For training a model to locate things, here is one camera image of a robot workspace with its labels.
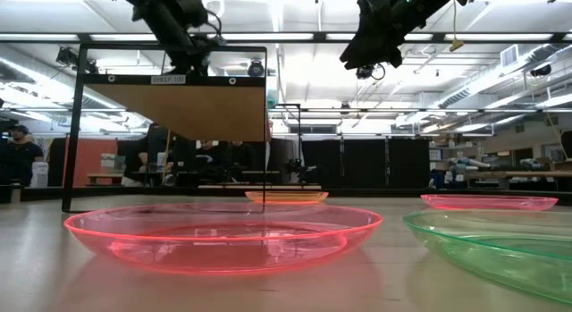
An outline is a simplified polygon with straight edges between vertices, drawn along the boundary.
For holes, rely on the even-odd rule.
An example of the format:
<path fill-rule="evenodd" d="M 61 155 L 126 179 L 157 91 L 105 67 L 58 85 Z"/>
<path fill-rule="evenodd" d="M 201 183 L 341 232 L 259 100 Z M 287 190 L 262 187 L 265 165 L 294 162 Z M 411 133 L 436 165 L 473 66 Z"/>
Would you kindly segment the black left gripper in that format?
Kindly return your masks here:
<path fill-rule="evenodd" d="M 189 50 L 167 51 L 172 66 L 169 74 L 207 75 L 211 50 L 220 46 L 223 46 L 223 37 L 220 35 L 212 38 L 204 34 L 190 36 Z"/>

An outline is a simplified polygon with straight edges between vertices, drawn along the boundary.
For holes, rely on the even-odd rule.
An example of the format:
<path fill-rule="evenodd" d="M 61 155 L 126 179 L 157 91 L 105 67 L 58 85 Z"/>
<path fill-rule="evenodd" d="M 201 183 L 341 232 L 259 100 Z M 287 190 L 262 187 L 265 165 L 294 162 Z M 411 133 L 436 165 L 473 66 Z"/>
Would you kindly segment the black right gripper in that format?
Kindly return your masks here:
<path fill-rule="evenodd" d="M 385 39 L 405 37 L 427 17 L 425 0 L 357 0 L 360 9 L 357 34 L 340 55 L 348 70 L 387 62 L 402 65 L 400 45 Z"/>

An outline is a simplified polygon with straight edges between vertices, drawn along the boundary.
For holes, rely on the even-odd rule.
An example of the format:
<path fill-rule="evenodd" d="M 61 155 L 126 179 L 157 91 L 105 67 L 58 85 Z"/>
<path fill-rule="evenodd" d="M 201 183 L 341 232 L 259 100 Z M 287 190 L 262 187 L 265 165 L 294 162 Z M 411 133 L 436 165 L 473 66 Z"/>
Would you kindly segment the orange translucent plastic plate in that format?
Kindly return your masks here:
<path fill-rule="evenodd" d="M 274 191 L 246 191 L 245 196 L 253 202 L 265 204 L 317 204 L 329 196 L 324 191 L 301 190 L 274 190 Z"/>

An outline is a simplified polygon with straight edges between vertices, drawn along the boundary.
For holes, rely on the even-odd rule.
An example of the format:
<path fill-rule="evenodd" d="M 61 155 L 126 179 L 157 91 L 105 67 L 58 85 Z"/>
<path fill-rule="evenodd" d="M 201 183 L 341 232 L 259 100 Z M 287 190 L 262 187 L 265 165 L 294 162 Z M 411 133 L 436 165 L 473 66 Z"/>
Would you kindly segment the pink translucent plastic plate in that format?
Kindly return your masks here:
<path fill-rule="evenodd" d="M 169 203 L 88 211 L 64 227 L 87 249 L 173 274 L 262 274 L 360 247 L 381 225 L 365 209 L 300 203 Z"/>
<path fill-rule="evenodd" d="M 553 208 L 557 198 L 536 196 L 493 196 L 467 194 L 424 194 L 421 199 L 432 208 L 445 210 L 508 209 L 544 211 Z"/>

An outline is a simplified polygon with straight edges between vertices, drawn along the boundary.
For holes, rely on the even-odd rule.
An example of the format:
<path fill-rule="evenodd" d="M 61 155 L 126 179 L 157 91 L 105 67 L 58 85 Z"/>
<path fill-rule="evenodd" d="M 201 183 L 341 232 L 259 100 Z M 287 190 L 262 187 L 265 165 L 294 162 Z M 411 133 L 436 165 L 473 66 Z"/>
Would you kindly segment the person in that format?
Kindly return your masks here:
<path fill-rule="evenodd" d="M 223 179 L 223 148 L 212 140 L 201 140 L 192 163 L 198 179 L 205 183 L 218 183 Z"/>
<path fill-rule="evenodd" d="M 173 167 L 172 151 L 167 146 L 172 140 L 169 130 L 156 123 L 147 134 L 126 147 L 123 187 L 146 187 L 160 184 L 162 171 Z"/>
<path fill-rule="evenodd" d="M 19 183 L 29 187 L 36 162 L 44 161 L 41 147 L 29 139 L 29 130 L 24 125 L 8 129 L 10 139 L 0 143 L 0 184 Z"/>
<path fill-rule="evenodd" d="M 258 171 L 259 160 L 255 148 L 243 141 L 230 141 L 227 147 L 230 181 L 243 181 L 244 172 Z"/>

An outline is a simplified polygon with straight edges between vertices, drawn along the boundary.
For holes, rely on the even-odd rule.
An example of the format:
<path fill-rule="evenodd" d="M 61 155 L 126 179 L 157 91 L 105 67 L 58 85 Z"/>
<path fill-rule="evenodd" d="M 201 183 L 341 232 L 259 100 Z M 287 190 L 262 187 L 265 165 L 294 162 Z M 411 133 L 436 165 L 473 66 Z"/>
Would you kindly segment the black partition curtain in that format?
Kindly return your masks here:
<path fill-rule="evenodd" d="M 426 139 L 305 141 L 302 154 L 312 170 L 304 179 L 324 189 L 423 189 L 429 182 Z"/>

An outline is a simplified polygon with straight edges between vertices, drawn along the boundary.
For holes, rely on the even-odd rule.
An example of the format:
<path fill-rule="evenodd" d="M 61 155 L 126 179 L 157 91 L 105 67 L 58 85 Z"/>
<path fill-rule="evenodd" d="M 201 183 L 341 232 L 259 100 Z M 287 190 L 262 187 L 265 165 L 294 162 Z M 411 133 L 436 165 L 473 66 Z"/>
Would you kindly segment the white air vent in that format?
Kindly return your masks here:
<path fill-rule="evenodd" d="M 503 68 L 507 68 L 518 63 L 520 57 L 519 45 L 509 46 L 500 52 L 500 63 Z"/>

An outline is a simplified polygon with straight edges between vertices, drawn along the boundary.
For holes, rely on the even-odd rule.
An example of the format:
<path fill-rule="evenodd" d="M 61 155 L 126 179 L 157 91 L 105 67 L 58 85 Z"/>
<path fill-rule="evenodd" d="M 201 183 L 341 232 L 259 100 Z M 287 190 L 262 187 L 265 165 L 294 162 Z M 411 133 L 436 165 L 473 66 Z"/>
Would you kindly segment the red partition panel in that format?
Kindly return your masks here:
<path fill-rule="evenodd" d="M 108 168 L 101 166 L 103 154 L 115 156 L 117 154 L 117 141 L 114 139 L 79 138 L 73 179 L 75 188 L 93 185 L 89 178 L 91 174 L 109 172 Z"/>

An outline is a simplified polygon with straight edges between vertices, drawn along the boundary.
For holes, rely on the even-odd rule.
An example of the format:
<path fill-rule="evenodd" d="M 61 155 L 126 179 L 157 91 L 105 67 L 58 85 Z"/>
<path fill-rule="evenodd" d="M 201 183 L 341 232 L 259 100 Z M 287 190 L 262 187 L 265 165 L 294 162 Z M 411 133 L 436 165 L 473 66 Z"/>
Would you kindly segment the long wooden worktable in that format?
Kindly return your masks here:
<path fill-rule="evenodd" d="M 513 182 L 572 180 L 572 158 L 553 162 L 549 158 L 525 158 L 516 166 L 487 164 L 468 157 L 450 158 L 443 169 L 433 169 L 429 189 L 465 188 L 471 181 L 496 181 L 502 190 Z"/>

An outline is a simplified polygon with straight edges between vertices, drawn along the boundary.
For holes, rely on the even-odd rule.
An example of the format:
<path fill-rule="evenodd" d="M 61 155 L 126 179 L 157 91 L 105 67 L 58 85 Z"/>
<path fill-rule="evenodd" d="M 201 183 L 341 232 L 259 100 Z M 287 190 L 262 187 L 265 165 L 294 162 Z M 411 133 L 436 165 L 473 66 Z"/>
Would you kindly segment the green translucent plastic plate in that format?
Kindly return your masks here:
<path fill-rule="evenodd" d="M 572 306 L 572 212 L 426 210 L 402 221 L 454 266 Z"/>

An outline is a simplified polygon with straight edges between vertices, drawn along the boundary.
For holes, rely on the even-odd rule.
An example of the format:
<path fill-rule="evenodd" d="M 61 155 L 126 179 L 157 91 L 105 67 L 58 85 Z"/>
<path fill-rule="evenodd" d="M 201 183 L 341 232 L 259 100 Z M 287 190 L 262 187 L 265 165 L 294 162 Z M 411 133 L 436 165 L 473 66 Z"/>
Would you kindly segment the wooden shelf with black frame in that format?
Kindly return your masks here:
<path fill-rule="evenodd" d="M 261 142 L 268 153 L 269 109 L 267 77 L 193 76 L 183 74 L 135 75 L 87 72 L 90 50 L 161 50 L 158 44 L 82 44 L 76 73 L 71 131 L 67 148 L 61 210 L 71 214 L 73 179 L 80 139 L 84 89 L 122 105 L 127 111 L 179 133 L 186 139 Z"/>

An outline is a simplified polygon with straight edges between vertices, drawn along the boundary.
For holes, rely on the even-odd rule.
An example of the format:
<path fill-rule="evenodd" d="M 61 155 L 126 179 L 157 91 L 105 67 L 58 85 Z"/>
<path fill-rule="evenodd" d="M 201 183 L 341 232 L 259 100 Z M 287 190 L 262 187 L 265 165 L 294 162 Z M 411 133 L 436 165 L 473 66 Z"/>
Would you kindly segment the black overhead frame bar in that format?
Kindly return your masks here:
<path fill-rule="evenodd" d="M 235 43 L 346 43 L 354 38 L 351 32 L 231 32 L 223 35 Z M 469 44 L 500 43 L 569 43 L 572 32 L 558 33 L 501 33 L 501 32 L 413 32 L 405 36 L 406 43 L 449 43 L 459 39 Z M 151 33 L 25 33 L 0 32 L 0 42 L 48 43 L 48 42 L 152 42 Z"/>

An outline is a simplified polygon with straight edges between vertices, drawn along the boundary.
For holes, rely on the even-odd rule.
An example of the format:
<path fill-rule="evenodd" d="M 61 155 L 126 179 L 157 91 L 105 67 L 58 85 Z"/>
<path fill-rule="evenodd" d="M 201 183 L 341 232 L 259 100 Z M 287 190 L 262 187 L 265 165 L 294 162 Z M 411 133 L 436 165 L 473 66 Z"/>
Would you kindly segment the black aluminium table frame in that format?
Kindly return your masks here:
<path fill-rule="evenodd" d="M 17 188 L 21 201 L 38 201 L 61 199 L 63 188 Z M 207 186 L 200 188 L 127 188 L 127 187 L 88 187 L 75 188 L 71 192 L 73 198 L 150 195 L 150 196 L 201 196 L 201 197 L 240 197 L 245 195 L 244 189 L 220 188 Z M 557 198 L 558 206 L 572 207 L 572 192 L 537 191 L 537 190 L 400 190 L 400 189 L 330 189 L 326 190 L 330 198 L 419 198 L 422 194 L 459 194 L 459 195 L 491 195 L 491 196 L 531 196 Z"/>

